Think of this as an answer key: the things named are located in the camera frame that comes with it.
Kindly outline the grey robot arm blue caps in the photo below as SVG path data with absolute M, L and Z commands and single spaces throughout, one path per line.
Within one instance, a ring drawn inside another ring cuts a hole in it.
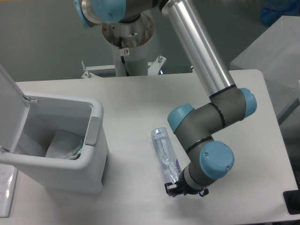
M 165 184 L 169 196 L 208 194 L 208 187 L 233 167 L 231 148 L 213 134 L 252 115 L 254 95 L 238 88 L 220 59 L 195 6 L 190 0 L 76 0 L 84 27 L 102 26 L 114 53 L 117 76 L 147 74 L 147 63 L 137 55 L 154 31 L 144 13 L 158 8 L 169 18 L 210 102 L 200 108 L 184 104 L 167 121 L 190 159 L 177 181 Z

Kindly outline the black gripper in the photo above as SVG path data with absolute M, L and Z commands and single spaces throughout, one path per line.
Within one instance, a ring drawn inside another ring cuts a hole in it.
M 184 173 L 181 173 L 179 180 L 176 183 L 165 183 L 165 191 L 169 196 L 176 197 L 179 194 L 183 195 L 196 195 L 204 197 L 209 194 L 207 187 L 193 188 L 185 180 Z

